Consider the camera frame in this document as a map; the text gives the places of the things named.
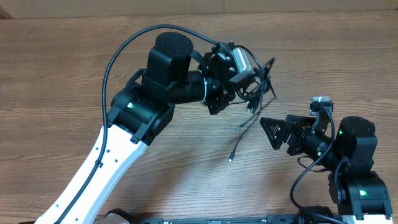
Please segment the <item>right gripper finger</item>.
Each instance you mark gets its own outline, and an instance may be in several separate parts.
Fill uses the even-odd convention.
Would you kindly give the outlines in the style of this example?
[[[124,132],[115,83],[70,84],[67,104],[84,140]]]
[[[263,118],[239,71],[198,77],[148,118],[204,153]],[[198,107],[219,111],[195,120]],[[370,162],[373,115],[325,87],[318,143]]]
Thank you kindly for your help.
[[[265,131],[269,142],[273,149],[280,149],[281,145],[287,142],[289,136],[294,132],[294,124],[292,122],[262,117],[260,125]]]
[[[289,123],[290,126],[295,128],[300,127],[312,127],[316,121],[315,117],[305,117],[305,116],[296,116],[296,115],[287,115],[285,120]]]

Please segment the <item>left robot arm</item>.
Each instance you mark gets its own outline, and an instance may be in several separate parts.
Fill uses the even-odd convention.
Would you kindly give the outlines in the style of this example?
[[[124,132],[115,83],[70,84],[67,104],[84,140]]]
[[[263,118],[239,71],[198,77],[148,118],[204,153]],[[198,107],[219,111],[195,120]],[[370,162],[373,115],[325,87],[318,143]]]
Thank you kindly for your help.
[[[199,101],[214,115],[251,81],[240,47],[213,41],[200,54],[192,35],[180,27],[159,34],[146,67],[103,100],[103,127],[92,150],[38,223],[93,223],[121,177],[171,122],[175,105]]]

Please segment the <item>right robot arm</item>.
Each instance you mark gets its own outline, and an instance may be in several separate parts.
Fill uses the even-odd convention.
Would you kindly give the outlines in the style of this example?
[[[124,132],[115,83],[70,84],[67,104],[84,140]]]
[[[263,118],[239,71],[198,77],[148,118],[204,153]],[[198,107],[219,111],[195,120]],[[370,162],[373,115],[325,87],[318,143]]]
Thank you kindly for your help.
[[[288,144],[287,153],[312,159],[314,166],[327,171],[329,194],[338,208],[319,205],[298,206],[293,215],[269,215],[268,223],[392,223],[392,206],[384,181],[372,170],[377,146],[374,123],[358,117],[345,117],[331,136],[333,126],[328,112],[314,118],[288,115],[285,119],[261,118],[260,124],[273,149]]]

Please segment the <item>black USB cable long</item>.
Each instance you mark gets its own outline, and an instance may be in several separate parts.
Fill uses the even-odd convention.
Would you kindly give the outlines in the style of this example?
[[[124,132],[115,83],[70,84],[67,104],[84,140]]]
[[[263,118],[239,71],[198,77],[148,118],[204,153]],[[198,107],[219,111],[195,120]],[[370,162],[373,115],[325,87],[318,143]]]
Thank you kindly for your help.
[[[263,98],[262,98],[262,102],[259,104],[259,106],[260,106],[260,107],[262,108],[262,110],[263,110],[263,109],[264,109],[269,103],[271,103],[271,102],[272,102],[272,100],[270,100],[265,106],[263,106],[263,105],[262,105],[262,104],[263,104]],[[238,104],[243,104],[243,103],[245,103],[244,100],[241,101],[241,102],[238,102]],[[235,153],[236,153],[236,150],[237,150],[237,147],[238,147],[238,144],[241,142],[241,140],[242,140],[243,136],[246,134],[246,132],[247,132],[247,131],[251,128],[251,126],[257,121],[257,119],[259,118],[260,113],[257,111],[255,117],[254,117],[252,120],[250,120],[245,126],[243,126],[243,127],[246,127],[246,128],[245,128],[244,131],[239,135],[238,140],[236,141],[236,144],[234,145],[234,148],[233,148],[233,150],[231,151],[231,154],[229,155],[229,158],[228,158],[228,161],[229,161],[229,162],[231,162],[231,161],[234,159]]]

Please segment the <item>black USB cable short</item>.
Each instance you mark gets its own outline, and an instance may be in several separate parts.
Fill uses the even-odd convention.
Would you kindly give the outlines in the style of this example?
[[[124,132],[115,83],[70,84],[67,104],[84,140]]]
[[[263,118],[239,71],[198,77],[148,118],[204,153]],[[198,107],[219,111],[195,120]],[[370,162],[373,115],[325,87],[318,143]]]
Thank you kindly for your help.
[[[234,131],[239,131],[255,117],[257,111],[259,113],[261,112],[262,108],[259,106],[259,104],[262,102],[263,95],[267,91],[271,90],[274,98],[276,99],[277,97],[271,83],[271,77],[269,76],[269,72],[275,62],[275,57],[272,57],[264,65],[261,65],[257,57],[247,47],[243,45],[237,45],[236,48],[243,49],[254,60],[256,66],[254,67],[254,73],[250,76],[249,81],[250,84],[257,83],[257,87],[253,88],[251,91],[247,91],[247,87],[242,88],[242,90],[236,90],[237,95],[240,97],[240,99],[244,100],[244,102],[248,104],[248,109],[253,114],[249,119],[234,129]]]

